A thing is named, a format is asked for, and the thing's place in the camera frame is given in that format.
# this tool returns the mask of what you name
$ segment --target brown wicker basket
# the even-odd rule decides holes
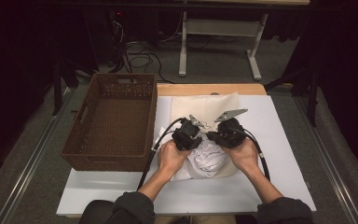
[[[155,75],[95,74],[62,157],[77,171],[143,171],[156,107]]]

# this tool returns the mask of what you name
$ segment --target black sleeve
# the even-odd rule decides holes
[[[140,192],[125,192],[113,206],[113,214],[106,224],[153,224],[156,215],[153,202]]]
[[[313,223],[310,208],[301,200],[279,198],[272,203],[257,206],[257,221],[266,223]]]

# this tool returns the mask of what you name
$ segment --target person's left hand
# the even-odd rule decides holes
[[[191,150],[179,151],[173,140],[170,140],[161,146],[158,153],[159,169],[167,172],[170,176],[176,174]]]

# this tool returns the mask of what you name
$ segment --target hand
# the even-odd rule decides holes
[[[234,165],[246,175],[250,171],[259,170],[257,149],[249,138],[245,138],[237,147],[222,147],[222,149],[230,156]]]
[[[191,151],[179,151],[173,140],[161,146],[158,153],[159,170],[167,172],[172,177],[180,168]]]

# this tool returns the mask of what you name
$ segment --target floor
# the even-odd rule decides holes
[[[128,56],[132,59],[133,73],[160,73],[174,83],[254,83],[245,59],[246,47],[251,45],[251,38],[218,36],[207,40],[196,36],[189,41],[186,77],[177,76],[179,46],[176,40],[161,43],[158,48],[146,43],[135,44],[128,49]],[[261,84],[282,75],[295,47],[296,41],[292,40],[283,43],[276,38],[261,41],[256,54],[263,77]],[[107,63],[101,64],[102,72],[108,69]],[[123,67],[120,72],[126,73],[127,69]],[[53,91],[48,92],[45,103],[25,124],[7,156],[0,170],[0,223],[78,222],[77,218],[59,217],[55,212],[71,169],[60,157],[60,152],[71,129],[74,111],[81,104],[89,84],[86,79],[79,80],[78,88],[71,89],[64,97],[67,101],[59,117],[51,116]],[[329,113],[323,93],[319,91],[317,128],[313,128],[304,117],[307,98],[292,97],[290,89],[290,85],[281,85],[268,94],[317,207],[314,222],[358,223],[357,160]],[[43,133],[48,138],[42,139]],[[36,149],[40,149],[38,155],[34,153]],[[32,166],[28,163],[30,158],[38,158]],[[18,182],[23,178],[24,168],[28,171],[25,174],[29,181]],[[18,200],[13,200],[10,195],[18,187],[17,183],[23,185],[17,194]],[[349,196],[340,195],[341,189]]]

